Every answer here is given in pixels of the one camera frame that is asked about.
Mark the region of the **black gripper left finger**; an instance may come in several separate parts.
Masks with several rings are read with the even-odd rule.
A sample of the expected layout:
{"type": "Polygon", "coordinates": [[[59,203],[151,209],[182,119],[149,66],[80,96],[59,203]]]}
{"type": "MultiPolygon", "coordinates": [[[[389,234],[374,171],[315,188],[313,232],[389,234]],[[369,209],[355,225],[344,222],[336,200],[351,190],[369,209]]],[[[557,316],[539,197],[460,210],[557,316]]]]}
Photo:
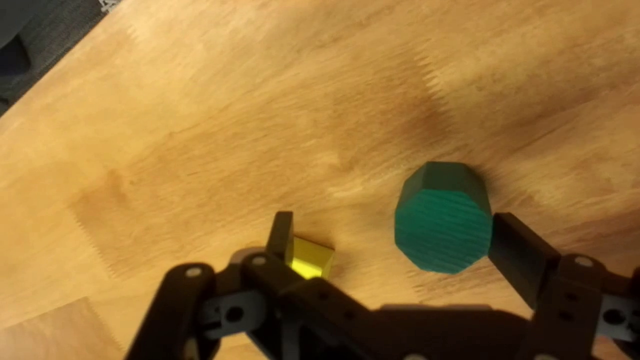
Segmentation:
{"type": "Polygon", "coordinates": [[[294,214],[279,213],[268,243],[217,273],[207,263],[170,269],[127,360],[217,360],[246,335],[268,360],[373,360],[359,327],[369,311],[323,279],[293,271],[294,214]]]}

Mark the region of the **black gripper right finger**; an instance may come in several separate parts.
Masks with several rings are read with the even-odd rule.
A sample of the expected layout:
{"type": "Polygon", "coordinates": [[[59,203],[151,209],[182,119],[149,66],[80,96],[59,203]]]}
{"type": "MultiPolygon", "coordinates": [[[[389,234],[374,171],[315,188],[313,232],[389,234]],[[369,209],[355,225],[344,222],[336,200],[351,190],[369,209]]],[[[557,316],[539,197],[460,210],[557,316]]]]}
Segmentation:
{"type": "Polygon", "coordinates": [[[490,263],[533,308],[520,360],[597,360],[608,339],[640,360],[640,273],[611,273],[587,255],[561,255],[511,213],[493,219],[490,263]]]}

